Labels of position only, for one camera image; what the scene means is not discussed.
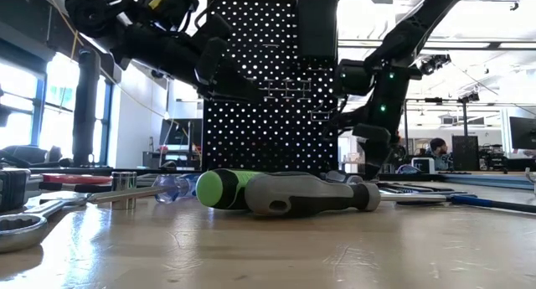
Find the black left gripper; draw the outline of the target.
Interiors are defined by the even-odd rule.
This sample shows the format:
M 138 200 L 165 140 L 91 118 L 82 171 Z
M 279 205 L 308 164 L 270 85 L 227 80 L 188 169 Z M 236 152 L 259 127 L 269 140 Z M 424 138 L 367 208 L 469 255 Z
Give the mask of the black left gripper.
M 135 60 L 199 87 L 198 93 L 206 101 L 260 102 L 263 93 L 239 73 L 235 62 L 226 55 L 225 41 L 231 30 L 217 13 L 210 15 L 192 37 L 172 36 L 116 20 L 109 26 L 109 50 L 122 69 Z

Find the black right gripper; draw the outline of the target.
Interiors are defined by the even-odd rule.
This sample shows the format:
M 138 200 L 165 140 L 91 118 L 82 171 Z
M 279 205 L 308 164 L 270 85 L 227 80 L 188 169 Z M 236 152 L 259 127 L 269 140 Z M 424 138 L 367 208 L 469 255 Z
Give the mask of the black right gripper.
M 371 180 L 380 172 L 392 170 L 392 146 L 399 142 L 402 110 L 380 106 L 371 110 L 361 106 L 354 112 L 352 135 L 365 153 L 364 179 Z

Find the grey black screwdriver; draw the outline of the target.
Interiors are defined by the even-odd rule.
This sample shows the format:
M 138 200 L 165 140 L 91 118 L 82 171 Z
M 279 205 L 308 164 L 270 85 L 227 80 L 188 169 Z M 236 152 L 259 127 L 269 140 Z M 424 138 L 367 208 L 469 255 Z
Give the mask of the grey black screwdriver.
M 255 214 L 305 217 L 324 211 L 354 208 L 376 210 L 382 201 L 446 202 L 440 194 L 382 194 L 359 177 L 323 180 L 305 173 L 260 173 L 245 186 L 245 202 Z

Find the green black screwdriver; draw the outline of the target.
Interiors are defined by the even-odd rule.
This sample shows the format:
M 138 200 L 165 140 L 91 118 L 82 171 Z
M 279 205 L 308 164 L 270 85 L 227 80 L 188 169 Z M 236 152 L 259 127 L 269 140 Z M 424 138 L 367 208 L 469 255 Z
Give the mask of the green black screwdriver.
M 198 201 L 206 207 L 224 210 L 249 210 L 245 186 L 262 172 L 218 168 L 201 174 L 196 183 Z

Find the clear blue handled screwdriver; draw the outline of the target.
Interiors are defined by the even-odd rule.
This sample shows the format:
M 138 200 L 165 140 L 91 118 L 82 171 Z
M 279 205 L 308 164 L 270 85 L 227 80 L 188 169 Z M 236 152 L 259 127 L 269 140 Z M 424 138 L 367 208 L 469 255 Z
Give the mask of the clear blue handled screwdriver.
M 98 204 L 154 196 L 157 202 L 170 204 L 180 198 L 195 196 L 198 178 L 199 174 L 160 174 L 151 187 L 91 194 L 87 201 Z

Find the chrome socket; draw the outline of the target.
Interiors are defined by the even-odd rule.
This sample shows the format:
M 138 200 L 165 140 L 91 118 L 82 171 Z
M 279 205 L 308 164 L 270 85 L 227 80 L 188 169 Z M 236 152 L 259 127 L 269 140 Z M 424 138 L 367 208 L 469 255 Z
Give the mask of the chrome socket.
M 136 172 L 112 172 L 111 173 L 111 190 L 126 191 L 137 187 Z M 136 199 L 123 199 L 120 201 L 112 201 L 111 208 L 114 210 L 127 210 L 136 207 Z

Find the black tape measure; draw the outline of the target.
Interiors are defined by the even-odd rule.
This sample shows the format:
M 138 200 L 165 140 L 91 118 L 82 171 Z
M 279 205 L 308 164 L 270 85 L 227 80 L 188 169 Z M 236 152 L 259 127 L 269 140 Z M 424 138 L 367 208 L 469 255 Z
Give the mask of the black tape measure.
M 31 174 L 22 168 L 4 168 L 0 169 L 0 213 L 22 208 L 29 198 L 44 191 L 103 193 L 110 190 L 111 182 L 104 185 L 46 183 L 42 174 Z

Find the silver combination wrench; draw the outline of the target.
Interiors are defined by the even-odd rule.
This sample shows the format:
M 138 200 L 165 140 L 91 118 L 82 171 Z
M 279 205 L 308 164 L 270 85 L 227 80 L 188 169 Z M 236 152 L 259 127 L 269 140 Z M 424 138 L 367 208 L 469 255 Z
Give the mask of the silver combination wrench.
M 0 216 L 0 253 L 8 253 L 39 245 L 48 229 L 48 217 L 68 206 L 86 203 L 88 194 L 73 198 L 57 198 L 18 214 Z

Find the white container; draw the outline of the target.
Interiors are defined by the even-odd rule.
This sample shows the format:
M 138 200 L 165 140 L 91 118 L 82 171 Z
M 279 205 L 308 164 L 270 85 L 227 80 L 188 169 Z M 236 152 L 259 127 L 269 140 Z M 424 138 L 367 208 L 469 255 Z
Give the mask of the white container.
M 414 157 L 411 165 L 422 173 L 433 174 L 436 172 L 435 159 L 433 157 Z

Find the person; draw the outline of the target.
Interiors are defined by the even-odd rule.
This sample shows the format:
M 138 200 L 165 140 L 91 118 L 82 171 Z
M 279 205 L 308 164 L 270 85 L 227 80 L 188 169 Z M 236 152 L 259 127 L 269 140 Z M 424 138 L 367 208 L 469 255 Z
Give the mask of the person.
M 446 142 L 439 137 L 430 140 L 426 154 L 434 159 L 436 171 L 447 171 L 451 169 L 451 155 L 448 152 Z

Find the metal screwdriver holder rack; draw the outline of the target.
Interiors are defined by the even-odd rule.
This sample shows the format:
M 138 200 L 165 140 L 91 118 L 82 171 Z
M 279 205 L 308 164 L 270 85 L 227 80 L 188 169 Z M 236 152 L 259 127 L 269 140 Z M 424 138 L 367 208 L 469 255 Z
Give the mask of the metal screwdriver holder rack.
M 249 77 L 248 81 L 261 92 L 262 102 L 308 102 L 312 99 L 312 83 L 310 80 L 282 80 Z

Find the black perforated computer tower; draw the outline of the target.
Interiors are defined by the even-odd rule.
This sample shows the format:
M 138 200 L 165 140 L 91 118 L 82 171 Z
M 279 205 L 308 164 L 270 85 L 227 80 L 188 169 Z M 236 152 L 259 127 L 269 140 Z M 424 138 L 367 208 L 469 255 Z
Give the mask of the black perforated computer tower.
M 453 136 L 451 138 L 451 156 L 456 171 L 478 171 L 479 146 L 476 136 Z

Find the black computer monitor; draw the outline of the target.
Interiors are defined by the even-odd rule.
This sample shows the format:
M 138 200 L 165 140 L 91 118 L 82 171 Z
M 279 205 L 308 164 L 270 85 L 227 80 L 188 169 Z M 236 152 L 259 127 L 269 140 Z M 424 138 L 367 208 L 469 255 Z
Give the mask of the black computer monitor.
M 513 149 L 536 150 L 536 119 L 509 117 Z
M 202 119 L 164 119 L 161 124 L 160 145 L 202 144 Z

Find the black pegboard bin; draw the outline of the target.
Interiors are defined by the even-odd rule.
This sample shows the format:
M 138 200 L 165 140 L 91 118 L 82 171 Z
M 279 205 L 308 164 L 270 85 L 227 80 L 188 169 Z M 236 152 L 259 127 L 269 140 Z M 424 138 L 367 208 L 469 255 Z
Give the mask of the black pegboard bin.
M 298 55 L 335 60 L 338 52 L 339 0 L 294 0 Z

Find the black metal pegboard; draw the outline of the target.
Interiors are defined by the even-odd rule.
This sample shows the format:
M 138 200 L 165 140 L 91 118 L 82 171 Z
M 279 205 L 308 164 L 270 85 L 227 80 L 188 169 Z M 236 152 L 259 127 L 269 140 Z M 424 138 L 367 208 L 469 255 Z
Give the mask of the black metal pegboard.
M 204 102 L 205 170 L 231 168 L 261 172 L 313 174 L 338 167 L 335 132 L 310 120 L 309 111 L 336 112 L 332 95 L 336 60 L 298 55 L 294 0 L 207 0 L 232 28 L 228 54 L 249 77 L 310 80 L 312 99 L 305 102 Z

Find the black ceiling track light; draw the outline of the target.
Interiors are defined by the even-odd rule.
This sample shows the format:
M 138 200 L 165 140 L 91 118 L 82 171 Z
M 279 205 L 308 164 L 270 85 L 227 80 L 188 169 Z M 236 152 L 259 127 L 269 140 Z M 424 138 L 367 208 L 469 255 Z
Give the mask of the black ceiling track light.
M 443 68 L 451 62 L 448 54 L 432 54 L 423 57 L 420 61 L 419 70 L 423 75 L 432 75 L 435 71 Z
M 462 103 L 462 104 L 467 104 L 467 103 L 470 103 L 470 102 L 475 102 L 475 101 L 479 101 L 480 100 L 480 96 L 478 94 L 477 91 L 471 91 L 471 92 L 468 92 L 466 93 L 465 95 L 461 95 L 457 101 L 459 103 Z

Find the black bag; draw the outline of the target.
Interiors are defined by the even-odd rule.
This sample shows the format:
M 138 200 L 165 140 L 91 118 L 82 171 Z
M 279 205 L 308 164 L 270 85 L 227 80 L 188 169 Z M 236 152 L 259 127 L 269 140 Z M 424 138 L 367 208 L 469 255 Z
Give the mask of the black bag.
M 15 168 L 58 168 L 59 160 L 51 161 L 49 151 L 32 145 L 14 145 L 0 149 L 0 163 Z

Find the black upright post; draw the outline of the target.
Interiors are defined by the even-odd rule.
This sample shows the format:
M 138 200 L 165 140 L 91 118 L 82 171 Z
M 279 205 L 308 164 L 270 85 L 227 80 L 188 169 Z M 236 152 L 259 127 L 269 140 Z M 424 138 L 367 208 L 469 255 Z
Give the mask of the black upright post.
M 79 54 L 79 82 L 76 87 L 73 123 L 73 162 L 75 166 L 90 164 L 93 153 L 95 107 L 101 58 L 93 49 L 82 49 Z

